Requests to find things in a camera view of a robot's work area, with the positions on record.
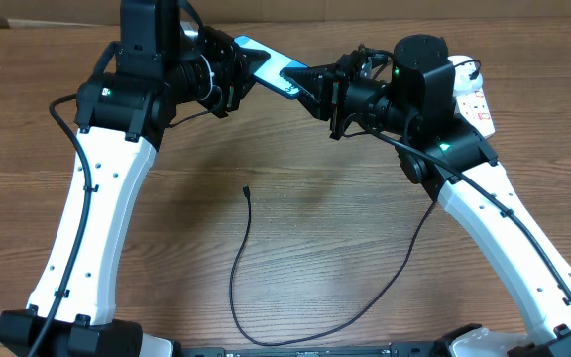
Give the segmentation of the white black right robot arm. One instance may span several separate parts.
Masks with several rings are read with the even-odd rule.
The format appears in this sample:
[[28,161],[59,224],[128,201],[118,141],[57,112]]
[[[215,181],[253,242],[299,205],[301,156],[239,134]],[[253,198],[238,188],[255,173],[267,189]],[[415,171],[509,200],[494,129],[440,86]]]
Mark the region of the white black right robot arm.
[[497,152],[462,113],[444,39],[411,35],[391,51],[360,47],[332,64],[286,67],[300,103],[330,125],[392,145],[407,178],[473,238],[506,286],[528,344],[510,356],[571,356],[571,267],[517,197]]

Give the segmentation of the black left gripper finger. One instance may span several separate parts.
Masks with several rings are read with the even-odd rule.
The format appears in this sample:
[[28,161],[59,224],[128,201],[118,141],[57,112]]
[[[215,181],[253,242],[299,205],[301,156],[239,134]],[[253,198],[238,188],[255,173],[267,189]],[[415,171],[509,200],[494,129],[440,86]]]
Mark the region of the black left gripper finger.
[[249,78],[244,81],[240,81],[233,85],[233,110],[239,109],[241,100],[244,99],[250,90],[255,85],[256,80],[254,78]]
[[238,59],[243,74],[254,74],[271,55],[264,50],[239,48]]

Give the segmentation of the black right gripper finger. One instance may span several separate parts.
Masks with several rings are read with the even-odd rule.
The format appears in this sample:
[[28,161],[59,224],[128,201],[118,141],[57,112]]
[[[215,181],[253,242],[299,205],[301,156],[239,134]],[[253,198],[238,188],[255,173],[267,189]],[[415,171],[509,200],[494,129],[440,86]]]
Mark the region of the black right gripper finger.
[[308,94],[301,93],[297,100],[313,118],[322,121],[329,121],[332,118],[334,105],[330,97],[323,96],[315,99]]
[[297,99],[334,99],[337,66],[286,67],[280,77],[298,90]]

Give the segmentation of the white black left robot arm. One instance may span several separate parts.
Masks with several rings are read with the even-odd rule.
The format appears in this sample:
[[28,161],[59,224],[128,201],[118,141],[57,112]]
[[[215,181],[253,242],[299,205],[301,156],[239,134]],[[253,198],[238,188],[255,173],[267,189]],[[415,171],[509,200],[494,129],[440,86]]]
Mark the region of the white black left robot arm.
[[71,185],[47,265],[27,305],[0,316],[18,356],[177,356],[180,344],[115,316],[116,283],[138,192],[180,104],[225,117],[269,56],[206,25],[187,33],[186,1],[125,1],[120,37],[72,95]]

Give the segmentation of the blue Samsung Galaxy smartphone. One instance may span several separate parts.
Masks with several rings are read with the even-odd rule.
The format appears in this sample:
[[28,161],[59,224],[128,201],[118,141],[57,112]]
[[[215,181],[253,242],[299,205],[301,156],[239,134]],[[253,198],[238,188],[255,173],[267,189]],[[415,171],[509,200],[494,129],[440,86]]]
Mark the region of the blue Samsung Galaxy smartphone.
[[286,99],[298,98],[299,89],[281,77],[284,68],[306,68],[306,65],[245,35],[235,38],[235,43],[243,49],[264,51],[270,57],[254,70],[254,78],[264,87]]

